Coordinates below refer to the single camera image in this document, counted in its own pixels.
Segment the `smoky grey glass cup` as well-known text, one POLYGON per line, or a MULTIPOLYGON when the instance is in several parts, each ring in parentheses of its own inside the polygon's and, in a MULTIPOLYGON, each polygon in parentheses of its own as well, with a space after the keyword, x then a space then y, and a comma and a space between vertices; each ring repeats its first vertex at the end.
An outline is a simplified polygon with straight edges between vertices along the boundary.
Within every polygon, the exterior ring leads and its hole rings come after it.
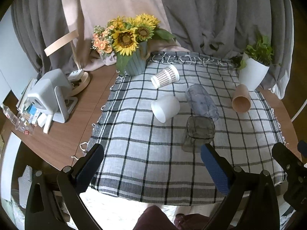
POLYGON ((201 147, 211 143, 215 136, 215 124, 212 118, 191 116, 186 124, 182 150, 190 153, 201 152, 201 147))

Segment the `pink plastic cup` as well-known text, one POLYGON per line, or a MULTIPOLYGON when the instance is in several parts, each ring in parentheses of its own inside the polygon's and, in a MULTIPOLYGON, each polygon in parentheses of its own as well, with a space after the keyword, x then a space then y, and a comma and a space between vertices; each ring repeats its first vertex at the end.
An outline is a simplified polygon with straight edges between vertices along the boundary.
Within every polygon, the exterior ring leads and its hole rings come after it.
POLYGON ((236 87, 233 99, 233 110, 237 113, 246 113, 251 108, 251 99, 248 88, 244 84, 240 84, 236 87))

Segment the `clear blue plastic cup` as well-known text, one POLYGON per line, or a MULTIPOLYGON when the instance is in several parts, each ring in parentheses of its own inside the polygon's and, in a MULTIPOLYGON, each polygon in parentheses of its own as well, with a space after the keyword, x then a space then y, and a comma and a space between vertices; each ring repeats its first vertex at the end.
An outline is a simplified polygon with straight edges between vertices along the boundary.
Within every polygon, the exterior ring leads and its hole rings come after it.
POLYGON ((185 98, 196 116, 210 117, 214 122, 219 119, 218 108, 202 85, 189 86, 185 98))

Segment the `plain white cup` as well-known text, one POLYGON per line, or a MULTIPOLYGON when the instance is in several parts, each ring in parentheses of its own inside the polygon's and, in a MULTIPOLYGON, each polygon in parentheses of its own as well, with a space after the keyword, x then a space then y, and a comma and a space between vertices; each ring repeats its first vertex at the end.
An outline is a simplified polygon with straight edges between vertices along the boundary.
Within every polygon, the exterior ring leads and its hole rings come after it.
POLYGON ((151 110, 158 121, 165 123, 179 113, 180 103, 175 96, 167 95, 151 102, 151 110))

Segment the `patterned white paper cup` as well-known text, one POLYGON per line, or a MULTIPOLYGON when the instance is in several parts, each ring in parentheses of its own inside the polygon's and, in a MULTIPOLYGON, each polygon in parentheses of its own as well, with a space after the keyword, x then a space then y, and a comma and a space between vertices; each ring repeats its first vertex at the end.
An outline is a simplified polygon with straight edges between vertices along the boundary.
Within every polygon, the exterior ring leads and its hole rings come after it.
POLYGON ((154 88, 158 89, 180 80, 180 75, 177 68, 170 64, 163 70, 151 77, 151 82, 154 88))

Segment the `white plant pot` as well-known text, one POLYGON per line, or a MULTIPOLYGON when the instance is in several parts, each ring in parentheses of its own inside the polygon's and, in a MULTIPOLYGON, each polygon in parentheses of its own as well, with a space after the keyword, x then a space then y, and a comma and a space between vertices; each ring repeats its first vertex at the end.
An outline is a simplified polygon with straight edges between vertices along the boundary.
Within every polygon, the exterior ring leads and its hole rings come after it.
POLYGON ((246 64, 239 71, 239 82, 247 87, 249 91, 254 91, 261 84, 269 67, 243 54, 243 62, 246 64))

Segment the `white desktop device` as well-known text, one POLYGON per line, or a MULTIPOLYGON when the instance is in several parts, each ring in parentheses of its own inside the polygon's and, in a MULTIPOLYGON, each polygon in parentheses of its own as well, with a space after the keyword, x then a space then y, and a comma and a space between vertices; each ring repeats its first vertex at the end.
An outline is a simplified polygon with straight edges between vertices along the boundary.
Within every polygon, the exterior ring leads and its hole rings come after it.
POLYGON ((63 124, 78 101, 71 93, 72 85, 66 75, 61 69, 54 69, 38 80, 27 97, 39 112, 51 115, 53 121, 63 124))

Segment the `round wooden tray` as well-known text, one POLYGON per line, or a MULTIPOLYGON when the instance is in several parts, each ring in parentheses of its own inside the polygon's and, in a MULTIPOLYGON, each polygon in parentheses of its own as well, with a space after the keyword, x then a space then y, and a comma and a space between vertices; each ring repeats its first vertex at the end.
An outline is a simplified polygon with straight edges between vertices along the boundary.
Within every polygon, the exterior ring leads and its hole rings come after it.
POLYGON ((70 96, 73 97, 81 93, 89 85, 91 78, 88 72, 81 69, 71 72, 68 76, 68 81, 72 85, 72 92, 70 96))

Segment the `checkered white black tablecloth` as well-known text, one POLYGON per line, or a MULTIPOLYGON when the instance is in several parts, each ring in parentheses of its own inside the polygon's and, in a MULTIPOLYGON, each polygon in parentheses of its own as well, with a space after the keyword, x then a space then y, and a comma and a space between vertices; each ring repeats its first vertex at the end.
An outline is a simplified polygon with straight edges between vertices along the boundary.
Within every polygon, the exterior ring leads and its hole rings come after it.
POLYGON ((152 204, 195 206, 220 202, 218 192, 199 153, 182 150, 188 118, 192 115, 185 91, 203 85, 218 108, 212 146, 232 166, 245 172, 267 170, 279 185, 286 173, 272 157, 275 143, 283 142, 281 127, 264 96, 250 92, 251 108, 236 113, 232 97, 239 84, 235 66, 226 59, 198 53, 156 52, 139 76, 119 77, 111 87, 94 125, 88 149, 99 143, 105 156, 89 187, 107 195, 152 204), (174 65, 180 80, 154 88, 151 77, 174 65), (158 121, 151 102, 175 96, 177 115, 158 121))

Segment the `green leafy plant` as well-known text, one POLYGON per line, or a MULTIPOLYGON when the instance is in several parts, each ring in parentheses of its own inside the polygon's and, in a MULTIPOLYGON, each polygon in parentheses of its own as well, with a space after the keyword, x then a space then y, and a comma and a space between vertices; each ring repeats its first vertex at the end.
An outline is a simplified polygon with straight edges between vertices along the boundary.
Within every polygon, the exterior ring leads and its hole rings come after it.
POLYGON ((266 35, 257 34, 257 41, 254 44, 248 44, 243 52, 230 58, 230 62, 239 70, 247 67, 247 61, 243 60, 243 54, 247 55, 247 59, 251 58, 261 65, 270 67, 272 65, 282 66, 281 63, 274 63, 274 49, 270 44, 270 39, 266 35))

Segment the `teal ribbed flower vase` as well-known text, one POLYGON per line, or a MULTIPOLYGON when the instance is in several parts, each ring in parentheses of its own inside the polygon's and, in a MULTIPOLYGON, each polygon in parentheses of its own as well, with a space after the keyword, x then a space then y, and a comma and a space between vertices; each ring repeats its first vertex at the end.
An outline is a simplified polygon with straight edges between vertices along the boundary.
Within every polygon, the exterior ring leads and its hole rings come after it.
POLYGON ((141 42, 138 48, 133 53, 131 59, 128 61, 125 74, 128 76, 138 76, 143 74, 146 69, 147 61, 147 42, 141 42))

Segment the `wooden chair backrest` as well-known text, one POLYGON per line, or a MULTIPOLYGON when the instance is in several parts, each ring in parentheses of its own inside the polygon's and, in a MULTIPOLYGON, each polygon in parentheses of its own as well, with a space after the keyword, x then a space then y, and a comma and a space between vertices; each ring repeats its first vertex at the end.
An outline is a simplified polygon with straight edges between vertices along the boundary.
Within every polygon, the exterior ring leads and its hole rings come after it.
POLYGON ((55 51, 59 50, 61 47, 65 46, 66 44, 70 43, 74 39, 78 37, 78 31, 74 30, 69 32, 68 34, 64 35, 63 37, 59 38, 58 40, 54 41, 48 47, 44 49, 46 56, 50 56, 55 51))

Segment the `grey curtain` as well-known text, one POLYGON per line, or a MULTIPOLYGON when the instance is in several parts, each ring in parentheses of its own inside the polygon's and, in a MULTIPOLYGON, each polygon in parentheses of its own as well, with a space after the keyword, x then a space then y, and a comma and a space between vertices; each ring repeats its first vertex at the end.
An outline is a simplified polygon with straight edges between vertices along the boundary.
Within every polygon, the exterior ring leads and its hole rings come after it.
MULTIPOLYGON (((294 19, 290 0, 167 0, 167 12, 175 27, 177 42, 151 43, 150 51, 185 48, 221 59, 243 52, 268 36, 274 63, 261 86, 282 99, 290 79, 294 48, 294 19)), ((61 0, 15 0, 12 22, 23 51, 39 75, 53 69, 71 73, 77 66, 74 40, 50 56, 44 49, 68 34, 61 0)))

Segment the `sunflower bouquet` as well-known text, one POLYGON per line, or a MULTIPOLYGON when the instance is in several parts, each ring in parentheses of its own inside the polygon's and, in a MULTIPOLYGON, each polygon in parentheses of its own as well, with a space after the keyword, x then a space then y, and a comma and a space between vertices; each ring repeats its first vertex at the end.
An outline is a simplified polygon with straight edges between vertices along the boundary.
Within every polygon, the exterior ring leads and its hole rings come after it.
POLYGON ((175 41, 176 37, 160 28, 160 21, 154 15, 140 14, 135 17, 111 19, 105 27, 94 26, 92 49, 101 57, 116 57, 116 68, 125 74, 125 68, 141 42, 149 40, 175 41))

